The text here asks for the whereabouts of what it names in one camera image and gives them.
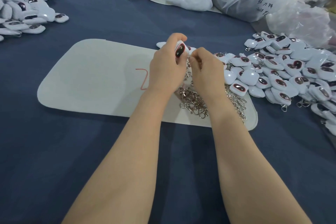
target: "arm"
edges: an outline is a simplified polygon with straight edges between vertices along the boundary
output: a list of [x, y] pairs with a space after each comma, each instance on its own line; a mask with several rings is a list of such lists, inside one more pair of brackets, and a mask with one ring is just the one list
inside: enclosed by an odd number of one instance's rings
[[208, 107], [230, 222], [311, 223], [226, 97], [222, 62], [200, 48], [193, 52], [190, 64], [195, 88]]
[[86, 183], [63, 224], [147, 223], [151, 213], [160, 125], [171, 94], [183, 81], [187, 53], [175, 61], [173, 34], [154, 54], [149, 86], [117, 141]]

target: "blue tablecloth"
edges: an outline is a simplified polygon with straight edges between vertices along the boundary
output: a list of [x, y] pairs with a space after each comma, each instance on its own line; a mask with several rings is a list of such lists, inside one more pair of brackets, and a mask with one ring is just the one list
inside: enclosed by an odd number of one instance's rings
[[[37, 88], [76, 42], [99, 38], [155, 48], [173, 32], [193, 47], [239, 53], [246, 22], [149, 0], [53, 0], [70, 21], [0, 50], [0, 223], [60, 223], [127, 118], [42, 106]], [[251, 136], [314, 223], [336, 223], [336, 154], [310, 110], [255, 99]], [[228, 223], [210, 128], [162, 123], [150, 223]]]

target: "finger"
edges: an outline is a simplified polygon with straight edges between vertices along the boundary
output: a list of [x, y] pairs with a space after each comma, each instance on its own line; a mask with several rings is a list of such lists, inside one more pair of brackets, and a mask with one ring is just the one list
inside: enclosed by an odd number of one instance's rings
[[191, 56], [194, 57], [194, 58], [196, 58], [196, 59], [200, 59], [201, 61], [207, 60], [207, 59], [213, 57], [212, 53], [209, 52], [209, 51], [207, 51], [203, 47], [200, 47], [200, 48], [194, 50], [192, 52]]
[[177, 64], [182, 67], [187, 67], [187, 59], [188, 59], [188, 53], [183, 52], [182, 55], [179, 57]]
[[168, 38], [166, 44], [164, 45], [165, 48], [169, 48], [170, 50], [175, 50], [176, 44], [179, 40], [187, 41], [187, 37], [182, 33], [173, 33]]
[[196, 60], [195, 57], [190, 56], [189, 57], [189, 63], [191, 65], [191, 70], [193, 75], [197, 75], [201, 71], [201, 67], [199, 62]]

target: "left hand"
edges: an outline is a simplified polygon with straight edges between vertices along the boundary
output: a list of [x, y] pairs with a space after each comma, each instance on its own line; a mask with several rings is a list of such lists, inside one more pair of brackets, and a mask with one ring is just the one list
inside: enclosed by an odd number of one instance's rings
[[181, 33], [172, 34], [166, 44], [155, 52], [149, 66], [149, 91], [162, 93], [167, 99], [177, 90], [183, 81], [187, 70], [188, 53], [184, 52], [177, 60], [175, 48], [179, 40], [187, 37]]

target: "dark blue fabric surface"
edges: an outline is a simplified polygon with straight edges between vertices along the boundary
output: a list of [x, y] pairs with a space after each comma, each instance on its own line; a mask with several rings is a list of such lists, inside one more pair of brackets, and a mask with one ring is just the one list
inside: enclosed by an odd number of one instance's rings
[[[42, 106], [37, 88], [76, 42], [155, 48], [173, 32], [188, 45], [239, 53], [248, 23], [149, 0], [53, 0], [70, 21], [0, 43], [0, 223], [60, 223], [127, 118]], [[314, 223], [336, 223], [336, 154], [308, 109], [253, 98], [251, 136]], [[211, 129], [162, 123], [150, 223], [228, 223]]]

